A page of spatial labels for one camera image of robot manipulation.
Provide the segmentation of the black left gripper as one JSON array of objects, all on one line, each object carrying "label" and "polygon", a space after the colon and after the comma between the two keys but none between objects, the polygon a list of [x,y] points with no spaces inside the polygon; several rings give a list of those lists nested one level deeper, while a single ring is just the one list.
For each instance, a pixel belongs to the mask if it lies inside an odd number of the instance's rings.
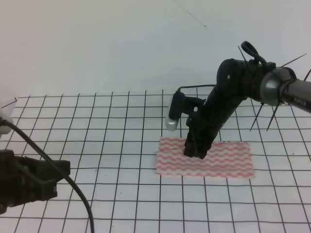
[{"label": "black left gripper", "polygon": [[[54,160],[57,167],[70,175],[70,161]],[[64,179],[47,161],[15,156],[12,150],[0,151],[0,212],[7,208],[34,201],[45,201],[57,196],[57,183],[34,183],[26,172],[32,172],[40,180]]]}]

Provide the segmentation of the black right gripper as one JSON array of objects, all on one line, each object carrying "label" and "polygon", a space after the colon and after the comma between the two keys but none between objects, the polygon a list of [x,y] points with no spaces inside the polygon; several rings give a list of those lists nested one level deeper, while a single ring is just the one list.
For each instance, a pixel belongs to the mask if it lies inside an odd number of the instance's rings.
[{"label": "black right gripper", "polygon": [[243,100],[244,95],[211,92],[206,101],[187,119],[189,132],[183,154],[203,160],[222,126]]}]

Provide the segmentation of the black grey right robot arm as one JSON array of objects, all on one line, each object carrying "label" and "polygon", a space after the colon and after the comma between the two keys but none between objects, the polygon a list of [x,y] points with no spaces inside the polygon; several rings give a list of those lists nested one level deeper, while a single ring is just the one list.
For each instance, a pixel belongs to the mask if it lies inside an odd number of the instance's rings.
[{"label": "black grey right robot arm", "polygon": [[289,67],[266,62],[248,41],[241,48],[252,59],[224,60],[211,93],[197,101],[197,111],[189,114],[185,156],[204,159],[222,126],[247,98],[274,107],[287,103],[310,112],[310,82],[298,79]]}]

